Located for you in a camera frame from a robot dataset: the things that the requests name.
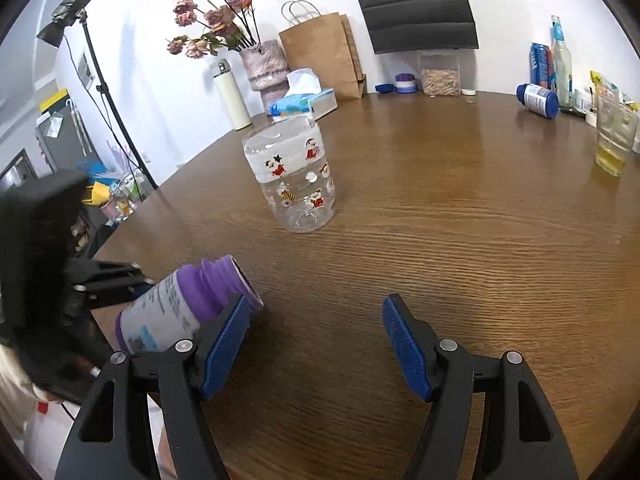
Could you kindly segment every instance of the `tissue box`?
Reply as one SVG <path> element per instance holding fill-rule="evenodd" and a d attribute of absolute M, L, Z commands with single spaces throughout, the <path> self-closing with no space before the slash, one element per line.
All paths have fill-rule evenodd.
<path fill-rule="evenodd" d="M 299 94 L 283 97 L 271 105 L 270 112 L 274 123 L 299 115 L 304 115 L 317 121 L 337 107 L 338 103 L 335 100 L 334 89 L 325 88 L 319 94 Z"/>

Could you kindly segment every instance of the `pink vase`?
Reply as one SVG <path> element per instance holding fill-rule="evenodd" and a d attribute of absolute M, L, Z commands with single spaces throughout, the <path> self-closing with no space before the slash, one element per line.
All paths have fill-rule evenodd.
<path fill-rule="evenodd" d="M 260 92 L 264 111 L 269 114 L 271 105 L 283 98 L 289 90 L 287 74 L 291 70 L 282 47 L 277 40 L 269 40 L 242 49 L 240 57 L 251 83 L 251 90 Z"/>

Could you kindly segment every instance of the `paper bag handle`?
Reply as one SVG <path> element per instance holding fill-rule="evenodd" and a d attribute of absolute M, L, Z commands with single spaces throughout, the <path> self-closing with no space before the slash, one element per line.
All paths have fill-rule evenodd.
<path fill-rule="evenodd" d="M 322 16 L 322 13 L 318 10 L 318 8 L 312 4 L 311 2 L 308 2 L 306 0 L 289 0 L 288 2 L 284 2 L 284 4 L 282 4 L 282 7 L 280 8 L 280 13 L 282 14 L 282 17 L 287 20 L 289 22 L 289 25 L 291 25 L 292 27 L 295 25 L 299 25 L 300 23 L 302 23 L 300 21 L 300 16 L 297 16 L 293 13 L 293 10 L 291 10 L 291 7 L 293 7 L 295 4 L 298 4 L 300 7 L 302 7 L 303 9 L 306 10 L 306 12 L 304 14 L 302 14 L 302 16 L 309 16 L 309 18 L 307 20 L 304 21 L 308 21 L 311 20 L 313 18 L 317 18 L 318 16 Z M 311 7 L 313 7 L 314 11 L 316 12 L 316 16 L 314 16 L 313 12 L 309 9 L 306 8 L 305 4 L 310 5 Z M 287 7 L 287 10 L 289 12 L 289 16 L 290 18 L 287 17 L 286 13 L 285 13 L 285 7 Z"/>

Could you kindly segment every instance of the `white thermos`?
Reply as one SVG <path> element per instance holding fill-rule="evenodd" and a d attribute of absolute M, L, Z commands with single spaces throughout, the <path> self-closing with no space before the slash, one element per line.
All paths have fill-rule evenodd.
<path fill-rule="evenodd" d="M 246 109 L 244 100 L 242 100 L 242 94 L 228 61 L 221 59 L 218 63 L 218 69 L 220 72 L 213 76 L 213 79 L 216 82 L 222 100 L 225 102 L 226 112 L 234 124 L 234 129 L 241 130 L 251 124 L 249 111 Z"/>

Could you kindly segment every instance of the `wood grain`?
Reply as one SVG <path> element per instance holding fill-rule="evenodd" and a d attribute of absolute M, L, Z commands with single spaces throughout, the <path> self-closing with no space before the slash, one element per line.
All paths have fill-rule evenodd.
<path fill-rule="evenodd" d="M 382 299 L 399 292 L 469 351 L 522 352 L 586 478 L 640 393 L 638 158 L 610 177 L 594 128 L 501 94 L 366 96 L 320 126 L 337 186 L 323 229 L 279 227 L 232 132 L 98 255 L 159 279 L 231 253 L 261 292 L 268 309 L 206 405 L 225 462 L 246 479 L 402 478 L 428 407 L 382 326 Z"/>

